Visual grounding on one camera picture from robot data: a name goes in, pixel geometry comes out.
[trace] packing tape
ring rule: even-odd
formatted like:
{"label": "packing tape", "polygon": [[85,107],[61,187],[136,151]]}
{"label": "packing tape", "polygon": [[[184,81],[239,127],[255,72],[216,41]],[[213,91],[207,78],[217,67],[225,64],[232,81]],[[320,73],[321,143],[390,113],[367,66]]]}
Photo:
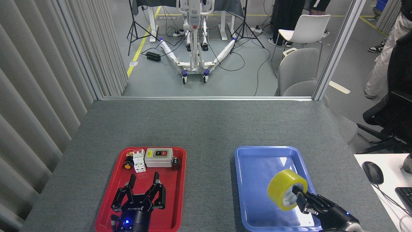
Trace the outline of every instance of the packing tape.
{"label": "packing tape", "polygon": [[292,193],[293,186],[303,189],[306,193],[308,182],[290,169],[278,172],[267,187],[268,197],[283,211],[297,206],[296,195]]}

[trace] concrete floor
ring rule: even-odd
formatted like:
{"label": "concrete floor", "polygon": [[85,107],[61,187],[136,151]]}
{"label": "concrete floor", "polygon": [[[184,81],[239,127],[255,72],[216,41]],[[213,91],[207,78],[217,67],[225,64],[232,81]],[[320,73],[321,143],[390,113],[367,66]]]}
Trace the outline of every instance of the concrete floor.
{"label": "concrete floor", "polygon": [[[247,23],[250,27],[263,24],[268,25],[270,19],[267,18],[265,10],[268,14],[271,13],[271,4],[273,1],[256,0],[254,4],[248,5]],[[331,14],[332,17],[327,26],[330,35],[322,39],[323,51],[321,54],[321,62],[319,65],[319,74],[325,66],[325,62],[329,57],[333,45],[336,41],[336,35],[341,29],[344,15],[347,13],[351,1],[340,0],[331,1],[326,13]],[[245,60],[244,67],[238,71],[225,71],[220,67],[217,67],[210,75],[208,83],[203,83],[201,78],[203,75],[192,75],[188,78],[188,83],[184,85],[181,80],[181,74],[172,65],[171,61],[166,57],[162,57],[160,62],[153,62],[147,60],[140,52],[150,48],[156,47],[158,42],[150,43],[149,39],[140,39],[131,45],[131,54],[127,56],[127,50],[129,48],[129,41],[126,39],[127,32],[131,25],[131,15],[128,1],[109,1],[112,18],[116,27],[117,37],[121,53],[123,55],[123,61],[126,70],[129,69],[129,63],[132,60],[139,61],[138,66],[134,67],[130,73],[129,83],[123,92],[123,96],[132,97],[168,97],[168,96],[273,96],[277,89],[277,79],[275,74],[277,73],[277,67],[281,60],[281,50],[276,49],[274,60],[271,63],[268,56],[273,52],[274,47],[268,43],[267,39],[272,35],[272,31],[269,26],[264,29],[265,33],[259,35],[260,41],[265,48],[261,48],[257,40],[246,39],[239,41],[240,46],[236,46],[235,52],[239,53]],[[376,4],[375,1],[368,0],[361,13],[363,19],[374,24],[372,7]],[[136,17],[136,21],[142,25],[143,28],[148,28],[148,13],[140,10],[139,15]],[[158,15],[173,15],[176,14],[176,10],[171,7],[161,7]],[[219,12],[215,12],[213,16],[208,18],[209,28],[209,43],[211,48],[217,54],[222,48],[228,44],[229,41],[221,41],[219,29],[217,25],[220,22]],[[229,21],[231,16],[226,16],[226,20]],[[240,25],[241,21],[236,19],[235,28]],[[169,26],[182,28],[181,16],[178,20],[157,21],[159,25],[159,34],[165,34],[166,29]],[[229,29],[226,26],[226,32],[229,35]],[[138,35],[144,35],[144,30],[138,28]],[[165,40],[176,43],[179,39],[175,39],[170,36],[161,36]],[[385,36],[379,31],[374,29],[370,24],[367,24],[361,18],[355,26],[355,29],[351,35],[351,39],[348,41],[348,45],[344,51],[344,54],[339,62],[338,67],[332,77],[332,81],[342,85],[351,92],[344,94],[332,87],[328,87],[326,95],[330,100],[330,109],[338,114],[341,114],[348,119],[356,123],[366,125],[362,118],[362,113],[378,103],[381,98],[386,94],[387,89],[385,87],[379,92],[378,96],[373,99],[367,99],[364,96],[363,90],[365,87],[366,79],[369,72],[372,70],[375,62],[375,58],[378,53],[368,52],[368,48],[379,44]],[[306,47],[318,47],[318,44],[309,44]],[[162,49],[158,48],[158,51],[151,49],[152,52],[164,54]],[[183,44],[176,49],[176,56],[181,58],[181,61],[188,62],[189,54]],[[205,60],[212,61],[214,55],[209,49],[208,52],[204,52]],[[243,66],[242,58],[237,54],[228,55],[228,57],[222,62],[222,67],[226,69],[238,69]],[[376,130],[380,130],[379,127],[372,127]],[[359,135],[355,138],[355,141],[351,144],[353,152],[359,152],[362,149],[369,147],[367,141],[374,140],[371,135],[359,131]]]}

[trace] light stand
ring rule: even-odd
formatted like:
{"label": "light stand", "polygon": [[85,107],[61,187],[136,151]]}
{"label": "light stand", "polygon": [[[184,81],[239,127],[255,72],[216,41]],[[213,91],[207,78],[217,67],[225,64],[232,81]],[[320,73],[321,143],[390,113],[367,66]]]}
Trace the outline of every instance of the light stand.
{"label": "light stand", "polygon": [[[263,46],[263,44],[260,42],[259,38],[255,35],[255,33],[252,31],[252,29],[251,29],[251,28],[249,27],[249,25],[246,23],[246,11],[247,11],[247,8],[248,8],[248,0],[246,0],[245,7],[243,7],[243,13],[244,13],[243,22],[242,22],[242,24],[240,24],[240,26],[231,34],[232,38],[233,38],[233,35],[234,35],[235,33],[237,33],[239,37],[236,38],[236,40],[235,40],[235,42],[234,42],[234,45],[233,45],[233,47],[232,47],[232,50],[230,50],[230,54],[232,53],[234,47],[236,46],[236,42],[237,42],[239,39],[243,39],[243,38],[245,38],[245,39],[254,39],[254,40],[257,40],[257,41],[260,43],[260,45],[262,46],[262,48],[265,48],[265,47]],[[248,29],[252,32],[253,37],[245,37],[245,26],[248,27]]]}
{"label": "light stand", "polygon": [[[127,37],[126,39],[129,38],[130,35],[130,43],[129,43],[129,52],[127,53],[127,55],[130,55],[130,47],[131,47],[131,43],[133,43],[134,41],[138,40],[138,39],[142,39],[145,37],[149,37],[149,36],[153,36],[154,38],[156,38],[157,41],[160,42],[160,40],[157,38],[158,33],[156,33],[156,36],[152,35],[152,33],[150,33],[149,31],[147,31],[145,28],[143,28],[140,24],[138,24],[135,20],[134,20],[134,15],[133,15],[133,10],[132,10],[132,6],[131,6],[131,0],[129,0],[129,6],[130,6],[130,13],[131,13],[131,18],[132,18],[132,23],[130,26],[130,30],[129,33],[127,33]],[[138,25],[139,27],[141,27],[143,30],[145,30],[147,33],[149,33],[147,36],[142,36],[142,37],[138,37],[137,36],[137,29],[136,29],[136,25]]]}

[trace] desk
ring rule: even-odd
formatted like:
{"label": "desk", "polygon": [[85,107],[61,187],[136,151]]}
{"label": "desk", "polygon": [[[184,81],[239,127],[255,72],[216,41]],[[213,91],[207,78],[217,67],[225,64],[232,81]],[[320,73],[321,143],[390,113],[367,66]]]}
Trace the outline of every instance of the desk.
{"label": "desk", "polygon": [[234,166],[241,145],[288,145],[302,153],[317,193],[370,232],[396,232],[322,102],[274,100],[96,101],[21,232],[94,231],[110,174],[125,147],[187,152],[179,232],[244,232]]}
{"label": "desk", "polygon": [[[403,169],[400,170],[406,156],[408,156],[408,154],[356,154],[355,158],[360,166],[362,166],[365,161],[371,161],[377,164],[382,169],[382,173],[384,175],[384,182],[379,185],[379,187],[384,193],[403,206],[402,201],[395,193],[395,188],[412,187],[412,175],[405,172]],[[379,192],[379,190],[376,188],[373,189],[384,205],[396,228],[400,231],[399,220],[405,216],[406,213],[389,203],[388,200],[383,197],[382,193]],[[412,232],[412,218],[404,218],[402,223],[402,228],[405,231]]]}

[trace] patient lift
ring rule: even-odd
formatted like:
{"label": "patient lift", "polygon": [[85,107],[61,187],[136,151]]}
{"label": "patient lift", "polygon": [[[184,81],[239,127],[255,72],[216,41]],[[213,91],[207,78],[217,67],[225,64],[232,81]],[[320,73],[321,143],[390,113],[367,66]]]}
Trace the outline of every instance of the patient lift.
{"label": "patient lift", "polygon": [[[200,73],[203,73],[202,80],[206,83],[209,79],[209,73],[227,56],[234,46],[236,38],[230,41],[214,61],[205,62],[202,52],[208,51],[206,20],[208,15],[214,11],[215,0],[176,0],[176,7],[183,14],[185,21],[183,29],[187,50],[191,52],[190,62],[180,62],[162,38],[160,38],[160,46],[181,71],[183,84],[186,84],[188,74]],[[199,29],[202,34],[202,42],[199,42]]]}

